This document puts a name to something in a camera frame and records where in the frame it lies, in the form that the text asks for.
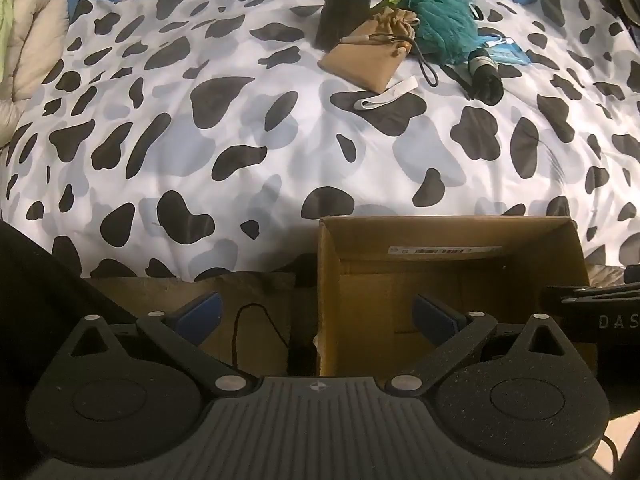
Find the black bag roll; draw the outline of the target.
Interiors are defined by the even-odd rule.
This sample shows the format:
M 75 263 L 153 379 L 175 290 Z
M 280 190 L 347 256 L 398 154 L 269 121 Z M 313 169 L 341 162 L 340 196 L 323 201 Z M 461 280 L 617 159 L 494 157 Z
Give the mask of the black bag roll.
M 471 76 L 469 95 L 489 106 L 497 105 L 504 89 L 498 65 L 485 48 L 477 48 L 469 54 L 468 71 Z

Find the white elastic band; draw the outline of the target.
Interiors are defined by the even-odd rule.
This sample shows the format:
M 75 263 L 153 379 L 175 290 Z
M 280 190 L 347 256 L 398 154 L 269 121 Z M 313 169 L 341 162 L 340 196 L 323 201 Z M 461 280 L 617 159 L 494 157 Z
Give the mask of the white elastic band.
M 396 102 L 402 96 L 405 96 L 416 88 L 418 88 L 418 81 L 415 76 L 411 76 L 394 84 L 393 87 L 388 88 L 383 93 L 356 101 L 354 103 L 354 110 L 359 110 L 360 112 L 376 110 L 377 108 Z

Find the blue tissue packet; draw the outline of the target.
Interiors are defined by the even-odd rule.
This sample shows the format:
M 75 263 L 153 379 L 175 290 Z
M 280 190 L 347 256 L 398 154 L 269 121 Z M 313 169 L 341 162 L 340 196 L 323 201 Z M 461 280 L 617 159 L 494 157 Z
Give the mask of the blue tissue packet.
M 498 64 L 521 65 L 530 64 L 530 58 L 511 38 L 501 34 L 478 34 L 480 46 Z

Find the tan drawstring pouch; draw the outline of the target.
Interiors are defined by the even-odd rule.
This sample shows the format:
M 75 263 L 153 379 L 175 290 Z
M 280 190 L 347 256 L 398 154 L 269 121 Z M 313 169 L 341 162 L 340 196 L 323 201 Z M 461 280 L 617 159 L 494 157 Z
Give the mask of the tan drawstring pouch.
M 363 90 L 383 93 L 411 51 L 419 22 L 413 11 L 386 6 L 341 38 L 318 66 Z

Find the teal mesh bath loofah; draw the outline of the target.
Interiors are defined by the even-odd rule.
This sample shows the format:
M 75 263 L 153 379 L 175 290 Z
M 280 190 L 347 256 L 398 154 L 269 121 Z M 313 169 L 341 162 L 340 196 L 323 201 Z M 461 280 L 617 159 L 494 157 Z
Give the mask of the teal mesh bath loofah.
M 416 14 L 416 43 L 438 64 L 464 63 L 478 45 L 474 0 L 401 0 Z

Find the black foam block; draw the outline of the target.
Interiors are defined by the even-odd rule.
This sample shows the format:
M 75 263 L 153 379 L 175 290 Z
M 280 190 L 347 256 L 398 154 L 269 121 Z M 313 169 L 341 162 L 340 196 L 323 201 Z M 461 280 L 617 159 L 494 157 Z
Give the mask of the black foam block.
M 371 0 L 324 0 L 314 47 L 331 51 L 343 37 L 367 21 Z

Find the cardboard box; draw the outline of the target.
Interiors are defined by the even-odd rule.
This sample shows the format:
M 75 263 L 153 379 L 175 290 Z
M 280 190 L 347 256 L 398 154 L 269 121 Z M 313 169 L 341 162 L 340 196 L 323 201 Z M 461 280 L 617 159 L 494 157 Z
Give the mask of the cardboard box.
M 386 380 L 433 346 L 414 298 L 523 323 L 549 286 L 586 286 L 567 217 L 326 217 L 319 222 L 318 349 L 323 376 Z

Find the cow print blanket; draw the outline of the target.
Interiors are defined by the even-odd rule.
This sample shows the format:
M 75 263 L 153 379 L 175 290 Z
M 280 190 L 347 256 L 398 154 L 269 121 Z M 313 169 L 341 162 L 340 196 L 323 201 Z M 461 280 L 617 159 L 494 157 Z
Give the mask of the cow print blanket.
M 80 0 L 1 153 L 1 217 L 82 276 L 270 271 L 318 220 L 567 216 L 639 260 L 639 53 L 601 0 L 472 0 L 520 47 L 489 106 L 441 67 L 377 110 L 319 67 L 323 0 Z

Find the beige quilted blanket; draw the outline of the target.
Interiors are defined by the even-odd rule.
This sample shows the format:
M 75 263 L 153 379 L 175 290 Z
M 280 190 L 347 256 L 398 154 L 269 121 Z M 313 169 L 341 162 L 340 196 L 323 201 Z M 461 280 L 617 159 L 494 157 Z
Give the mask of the beige quilted blanket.
M 1 0 L 2 145 L 58 62 L 67 29 L 67 0 Z

